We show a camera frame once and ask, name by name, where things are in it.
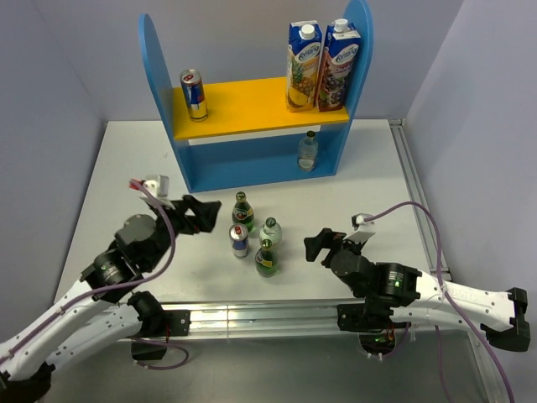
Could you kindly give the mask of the green glass bottle front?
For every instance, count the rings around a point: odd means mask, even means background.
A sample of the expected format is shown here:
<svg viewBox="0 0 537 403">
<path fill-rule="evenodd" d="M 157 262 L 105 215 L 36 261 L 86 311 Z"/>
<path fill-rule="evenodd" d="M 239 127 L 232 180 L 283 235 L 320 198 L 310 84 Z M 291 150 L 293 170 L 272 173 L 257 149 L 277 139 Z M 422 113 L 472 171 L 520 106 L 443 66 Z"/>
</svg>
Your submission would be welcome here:
<svg viewBox="0 0 537 403">
<path fill-rule="evenodd" d="M 279 259 L 270 239 L 266 238 L 261 241 L 261 246 L 255 254 L 255 265 L 257 272 L 264 278 L 277 274 Z"/>
</svg>

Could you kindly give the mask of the green glass bottle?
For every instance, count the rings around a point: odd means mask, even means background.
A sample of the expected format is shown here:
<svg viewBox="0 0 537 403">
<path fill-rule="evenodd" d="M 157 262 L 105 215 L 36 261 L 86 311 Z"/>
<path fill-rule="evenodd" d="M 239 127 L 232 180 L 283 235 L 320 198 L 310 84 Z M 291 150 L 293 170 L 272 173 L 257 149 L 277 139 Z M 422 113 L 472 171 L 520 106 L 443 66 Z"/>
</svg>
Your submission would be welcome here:
<svg viewBox="0 0 537 403">
<path fill-rule="evenodd" d="M 255 254 L 255 265 L 257 272 L 264 278 L 277 274 L 279 259 L 270 239 L 266 238 L 261 241 L 261 246 Z"/>
<path fill-rule="evenodd" d="M 236 193 L 236 202 L 232 209 L 232 221 L 244 225 L 249 232 L 253 231 L 255 216 L 247 196 L 243 191 Z"/>
</svg>

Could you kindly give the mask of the energy drink can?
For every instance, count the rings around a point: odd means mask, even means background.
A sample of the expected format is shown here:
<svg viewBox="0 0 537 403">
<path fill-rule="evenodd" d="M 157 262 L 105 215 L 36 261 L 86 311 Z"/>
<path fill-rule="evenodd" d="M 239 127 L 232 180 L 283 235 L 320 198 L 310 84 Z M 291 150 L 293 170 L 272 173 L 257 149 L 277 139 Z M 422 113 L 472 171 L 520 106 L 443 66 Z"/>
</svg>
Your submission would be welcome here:
<svg viewBox="0 0 537 403">
<path fill-rule="evenodd" d="M 247 227 L 241 223 L 231 225 L 229 237 L 233 254 L 238 258 L 246 257 L 249 251 Z"/>
<path fill-rule="evenodd" d="M 208 111 L 200 72 L 193 69 L 182 71 L 180 84 L 190 118 L 196 122 L 205 120 Z"/>
</svg>

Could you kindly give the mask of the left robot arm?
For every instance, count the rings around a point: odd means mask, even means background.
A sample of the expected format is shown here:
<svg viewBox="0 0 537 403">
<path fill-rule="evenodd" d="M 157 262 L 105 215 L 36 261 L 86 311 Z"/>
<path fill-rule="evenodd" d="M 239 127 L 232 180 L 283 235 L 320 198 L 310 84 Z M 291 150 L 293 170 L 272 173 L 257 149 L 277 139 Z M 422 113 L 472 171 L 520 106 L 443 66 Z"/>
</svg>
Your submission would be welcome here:
<svg viewBox="0 0 537 403">
<path fill-rule="evenodd" d="M 147 202 L 151 215 L 137 214 L 116 231 L 75 284 L 43 315 L 1 345 L 1 400 L 36 402 L 53 375 L 122 338 L 147 337 L 165 327 L 164 310 L 137 286 L 169 266 L 179 235 L 209 233 L 220 201 L 186 195 Z"/>
</svg>

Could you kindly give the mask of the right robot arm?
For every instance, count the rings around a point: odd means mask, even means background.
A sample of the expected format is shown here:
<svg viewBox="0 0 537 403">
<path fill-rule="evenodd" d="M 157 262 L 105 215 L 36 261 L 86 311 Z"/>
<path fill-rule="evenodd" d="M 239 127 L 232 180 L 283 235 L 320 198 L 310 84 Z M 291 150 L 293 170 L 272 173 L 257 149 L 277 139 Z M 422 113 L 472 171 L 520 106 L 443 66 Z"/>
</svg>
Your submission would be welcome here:
<svg viewBox="0 0 537 403">
<path fill-rule="evenodd" d="M 337 308 L 337 325 L 342 331 L 373 332 L 397 323 L 476 328 L 495 348 L 518 353 L 528 350 L 525 290 L 479 290 L 440 282 L 407 265 L 374 263 L 362 255 L 369 237 L 360 231 L 347 235 L 324 228 L 304 240 L 306 260 L 315 261 L 326 249 L 322 265 L 357 298 L 357 302 Z"/>
</svg>

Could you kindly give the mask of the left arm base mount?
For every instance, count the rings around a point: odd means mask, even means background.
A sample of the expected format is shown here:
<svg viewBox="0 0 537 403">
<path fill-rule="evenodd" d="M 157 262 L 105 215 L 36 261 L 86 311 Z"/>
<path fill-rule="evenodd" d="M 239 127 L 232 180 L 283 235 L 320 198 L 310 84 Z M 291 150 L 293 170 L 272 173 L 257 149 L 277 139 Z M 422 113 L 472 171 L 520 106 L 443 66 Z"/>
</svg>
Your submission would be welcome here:
<svg viewBox="0 0 537 403">
<path fill-rule="evenodd" d="M 143 322 L 141 330 L 131 340 L 131 356 L 135 365 L 147 370 L 165 371 L 178 369 L 187 364 L 190 353 L 173 338 L 186 337 L 190 330 L 190 311 L 163 311 Z M 177 364 L 157 365 L 166 353 L 174 349 L 183 354 Z"/>
</svg>

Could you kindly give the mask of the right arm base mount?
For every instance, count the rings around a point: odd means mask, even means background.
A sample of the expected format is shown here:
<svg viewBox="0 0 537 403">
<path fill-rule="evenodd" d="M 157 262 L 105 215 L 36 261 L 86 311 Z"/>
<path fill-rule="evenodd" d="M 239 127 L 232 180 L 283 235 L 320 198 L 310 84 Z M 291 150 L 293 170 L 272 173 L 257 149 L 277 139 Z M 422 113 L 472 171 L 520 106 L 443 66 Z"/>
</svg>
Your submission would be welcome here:
<svg viewBox="0 0 537 403">
<path fill-rule="evenodd" d="M 407 322 L 393 322 L 389 316 L 367 312 L 366 303 L 345 303 L 336 306 L 337 326 L 342 332 L 358 335 L 362 348 L 371 354 L 392 353 L 397 347 L 396 331 L 408 331 Z"/>
</svg>

